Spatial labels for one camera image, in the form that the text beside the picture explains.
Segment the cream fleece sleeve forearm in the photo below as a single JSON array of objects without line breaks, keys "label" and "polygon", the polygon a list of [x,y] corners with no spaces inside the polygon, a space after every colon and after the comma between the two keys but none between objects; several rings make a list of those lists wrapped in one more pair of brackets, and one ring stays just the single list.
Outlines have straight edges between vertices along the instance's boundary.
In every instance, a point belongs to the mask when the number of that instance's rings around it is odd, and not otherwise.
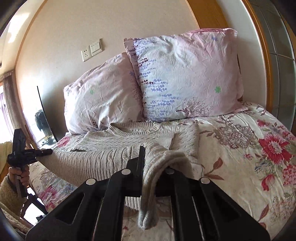
[{"label": "cream fleece sleeve forearm", "polygon": [[31,224],[21,219],[21,211],[26,198],[18,197],[15,186],[9,180],[9,170],[1,182],[1,209],[10,223],[15,229],[22,234],[26,234],[32,227]]}]

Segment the person left hand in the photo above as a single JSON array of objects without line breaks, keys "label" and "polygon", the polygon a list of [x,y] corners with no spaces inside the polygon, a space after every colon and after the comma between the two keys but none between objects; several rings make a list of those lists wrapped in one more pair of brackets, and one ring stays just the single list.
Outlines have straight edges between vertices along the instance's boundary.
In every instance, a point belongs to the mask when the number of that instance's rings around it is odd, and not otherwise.
[{"label": "person left hand", "polygon": [[19,168],[10,167],[9,168],[9,180],[13,183],[13,185],[16,185],[16,176],[21,176],[21,184],[25,187],[29,185],[30,180],[30,171],[29,166],[26,165],[21,170]]}]

